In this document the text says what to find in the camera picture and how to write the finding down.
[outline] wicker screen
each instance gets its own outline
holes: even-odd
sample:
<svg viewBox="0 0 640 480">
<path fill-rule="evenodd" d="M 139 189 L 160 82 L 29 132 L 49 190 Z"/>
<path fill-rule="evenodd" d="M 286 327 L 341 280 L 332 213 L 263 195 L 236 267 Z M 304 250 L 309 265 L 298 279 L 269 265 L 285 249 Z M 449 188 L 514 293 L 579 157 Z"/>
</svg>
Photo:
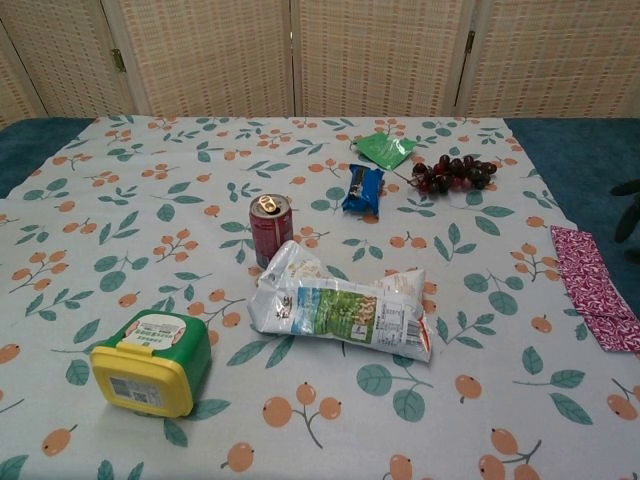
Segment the wicker screen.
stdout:
<svg viewBox="0 0 640 480">
<path fill-rule="evenodd" d="M 133 113 L 99 1 L 3 1 L 0 18 L 50 115 Z"/>
<path fill-rule="evenodd" d="M 494 0 L 478 47 L 469 115 L 625 115 L 640 89 L 640 1 Z"/>
<path fill-rule="evenodd" d="M 0 25 L 0 129 L 18 120 L 44 114 L 13 45 Z"/>
<path fill-rule="evenodd" d="M 293 0 L 296 106 L 304 115 L 442 115 L 468 0 Z"/>
<path fill-rule="evenodd" d="M 287 0 L 120 0 L 154 115 L 293 113 Z"/>
</svg>

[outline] grape bunch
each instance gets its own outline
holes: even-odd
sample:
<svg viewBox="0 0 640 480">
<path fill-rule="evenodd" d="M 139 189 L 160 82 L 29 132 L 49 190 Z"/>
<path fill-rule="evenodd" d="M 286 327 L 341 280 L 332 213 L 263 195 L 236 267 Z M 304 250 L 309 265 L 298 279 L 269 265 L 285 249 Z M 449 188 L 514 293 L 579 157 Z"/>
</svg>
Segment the grape bunch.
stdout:
<svg viewBox="0 0 640 480">
<path fill-rule="evenodd" d="M 489 185 L 496 170 L 493 163 L 475 160 L 471 155 L 465 155 L 462 160 L 442 155 L 433 167 L 416 163 L 409 184 L 420 193 L 429 194 L 447 193 L 450 188 L 482 190 Z"/>
</svg>

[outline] barcode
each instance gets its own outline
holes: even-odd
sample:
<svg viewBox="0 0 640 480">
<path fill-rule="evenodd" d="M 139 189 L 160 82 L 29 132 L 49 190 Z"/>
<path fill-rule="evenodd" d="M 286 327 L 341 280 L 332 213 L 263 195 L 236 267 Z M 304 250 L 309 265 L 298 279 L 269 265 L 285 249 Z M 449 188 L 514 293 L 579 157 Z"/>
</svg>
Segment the barcode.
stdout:
<svg viewBox="0 0 640 480">
<path fill-rule="evenodd" d="M 420 337 L 420 324 L 415 320 L 409 320 L 407 324 L 407 345 L 422 345 Z"/>
<path fill-rule="evenodd" d="M 121 395 L 123 397 L 131 397 L 131 393 L 129 392 L 129 387 L 127 386 L 127 382 L 124 380 L 120 380 L 119 378 L 111 378 L 111 386 L 113 387 L 113 391 L 116 395 Z"/>
<path fill-rule="evenodd" d="M 133 399 L 136 402 L 149 403 L 149 400 L 144 393 L 133 392 Z"/>
</svg>

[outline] red soda can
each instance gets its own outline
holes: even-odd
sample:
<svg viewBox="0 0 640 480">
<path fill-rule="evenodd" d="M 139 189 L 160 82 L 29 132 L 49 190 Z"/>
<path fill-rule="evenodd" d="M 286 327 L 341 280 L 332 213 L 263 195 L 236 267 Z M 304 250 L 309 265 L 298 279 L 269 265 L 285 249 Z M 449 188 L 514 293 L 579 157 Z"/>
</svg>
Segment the red soda can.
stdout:
<svg viewBox="0 0 640 480">
<path fill-rule="evenodd" d="M 267 268 L 280 246 L 293 239 L 291 205 L 282 195 L 261 195 L 251 202 L 249 220 L 256 261 L 262 268 Z"/>
</svg>

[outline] snack bag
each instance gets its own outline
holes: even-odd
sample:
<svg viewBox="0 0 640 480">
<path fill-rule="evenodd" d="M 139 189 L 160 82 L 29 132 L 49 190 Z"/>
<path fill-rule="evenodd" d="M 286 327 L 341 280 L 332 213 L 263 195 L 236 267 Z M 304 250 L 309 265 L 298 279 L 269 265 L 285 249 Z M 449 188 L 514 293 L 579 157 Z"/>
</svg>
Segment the snack bag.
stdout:
<svg viewBox="0 0 640 480">
<path fill-rule="evenodd" d="M 386 170 L 393 170 L 411 155 L 411 150 L 418 142 L 406 138 L 398 140 L 379 132 L 361 138 L 354 144 L 368 159 Z"/>
<path fill-rule="evenodd" d="M 258 279 L 248 309 L 259 332 L 333 338 L 428 362 L 423 285 L 424 270 L 397 273 L 373 285 L 341 280 L 288 241 Z"/>
<path fill-rule="evenodd" d="M 353 163 L 349 165 L 349 170 L 351 170 L 351 186 L 342 202 L 342 211 L 353 210 L 364 213 L 371 210 L 377 217 L 384 172 L 379 168 L 371 170 L 369 167 Z"/>
</svg>

